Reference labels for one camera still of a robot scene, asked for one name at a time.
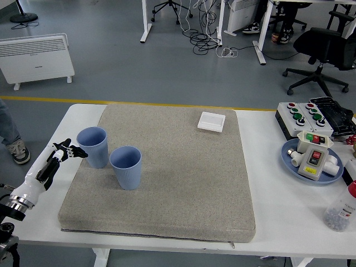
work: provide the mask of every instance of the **blue cup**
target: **blue cup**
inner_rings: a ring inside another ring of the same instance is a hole
[[[133,146],[122,146],[115,149],[110,155],[110,164],[113,167],[120,186],[125,190],[138,188],[141,181],[142,154]]]
[[[103,128],[89,127],[77,135],[77,143],[88,157],[86,160],[95,169],[101,169],[108,163],[107,134]]]

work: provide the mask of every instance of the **gray mat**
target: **gray mat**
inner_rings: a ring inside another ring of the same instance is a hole
[[[197,128],[203,111],[226,116],[222,133]],[[110,163],[82,164],[63,202],[64,231],[247,243],[255,220],[233,110],[108,105],[99,126],[109,153],[142,152],[138,189],[120,188]]]

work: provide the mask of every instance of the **jeans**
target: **jeans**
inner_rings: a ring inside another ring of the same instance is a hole
[[[4,138],[2,143],[4,145],[10,145],[21,136],[17,130],[17,127],[11,117],[10,111],[4,101],[0,99],[0,136]]]

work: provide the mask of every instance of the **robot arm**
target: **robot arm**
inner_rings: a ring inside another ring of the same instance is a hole
[[[69,157],[87,157],[83,149],[69,146],[70,139],[59,144],[53,143],[44,148],[42,153],[27,172],[24,183],[13,190],[6,205],[0,204],[0,223],[5,217],[22,221],[27,209],[32,209],[38,201],[41,193],[52,185],[53,177],[60,167],[60,163]],[[10,222],[0,224],[0,263],[5,260],[9,253],[13,255],[14,266],[18,266],[19,257],[16,251],[18,237],[13,236],[14,225]]]

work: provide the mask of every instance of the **plastic bottle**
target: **plastic bottle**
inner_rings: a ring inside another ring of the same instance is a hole
[[[324,213],[324,223],[337,232],[343,232],[356,218],[356,181],[353,181]]]

